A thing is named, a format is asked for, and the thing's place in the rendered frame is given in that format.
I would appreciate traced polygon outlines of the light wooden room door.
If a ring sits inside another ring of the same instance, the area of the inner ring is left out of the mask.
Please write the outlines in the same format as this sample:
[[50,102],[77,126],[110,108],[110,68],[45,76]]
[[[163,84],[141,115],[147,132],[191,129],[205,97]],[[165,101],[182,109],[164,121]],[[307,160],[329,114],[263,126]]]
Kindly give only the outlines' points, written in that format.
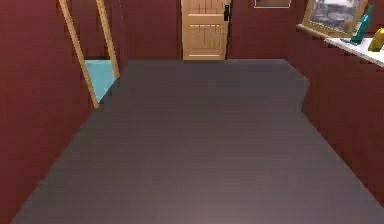
[[225,60],[229,21],[223,20],[224,5],[232,0],[181,0],[182,58]]

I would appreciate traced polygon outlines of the small framed wall picture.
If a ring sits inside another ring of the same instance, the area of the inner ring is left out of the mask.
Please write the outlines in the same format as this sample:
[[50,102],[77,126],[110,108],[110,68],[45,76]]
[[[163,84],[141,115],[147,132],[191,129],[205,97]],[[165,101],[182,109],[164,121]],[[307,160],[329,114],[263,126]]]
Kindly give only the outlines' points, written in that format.
[[255,0],[255,8],[289,8],[291,0]]

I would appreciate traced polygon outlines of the wooden framed picture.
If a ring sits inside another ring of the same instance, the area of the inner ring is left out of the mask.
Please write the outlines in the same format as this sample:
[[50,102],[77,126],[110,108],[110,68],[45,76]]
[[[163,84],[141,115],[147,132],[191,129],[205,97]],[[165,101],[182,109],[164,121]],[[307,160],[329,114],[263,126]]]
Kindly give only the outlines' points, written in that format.
[[368,0],[308,0],[298,29],[322,38],[349,38]]

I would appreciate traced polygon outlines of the light wooden doorway frame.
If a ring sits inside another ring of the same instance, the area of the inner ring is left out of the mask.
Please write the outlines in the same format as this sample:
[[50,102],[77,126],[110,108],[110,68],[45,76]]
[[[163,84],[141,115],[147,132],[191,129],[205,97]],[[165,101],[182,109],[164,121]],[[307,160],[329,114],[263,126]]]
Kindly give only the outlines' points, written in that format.
[[58,0],[94,108],[120,77],[111,14],[112,0]]

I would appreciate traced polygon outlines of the teal glass bottle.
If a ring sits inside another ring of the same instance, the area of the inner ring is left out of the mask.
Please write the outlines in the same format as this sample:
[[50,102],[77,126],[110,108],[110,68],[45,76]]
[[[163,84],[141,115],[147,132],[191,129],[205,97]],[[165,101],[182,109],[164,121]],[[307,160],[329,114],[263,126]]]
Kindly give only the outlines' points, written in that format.
[[358,21],[355,27],[355,31],[350,39],[350,42],[352,44],[359,45],[363,41],[364,35],[367,32],[369,25],[371,23],[373,9],[374,9],[374,5],[371,4],[368,7],[366,13]]

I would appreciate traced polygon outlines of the yellow rounded object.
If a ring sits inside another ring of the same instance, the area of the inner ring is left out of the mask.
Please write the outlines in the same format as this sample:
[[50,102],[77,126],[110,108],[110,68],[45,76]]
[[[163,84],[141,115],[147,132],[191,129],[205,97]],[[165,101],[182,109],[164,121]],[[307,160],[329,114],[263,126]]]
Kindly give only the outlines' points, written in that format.
[[372,38],[371,43],[368,47],[368,50],[372,52],[380,52],[383,46],[384,46],[384,28],[380,28]]

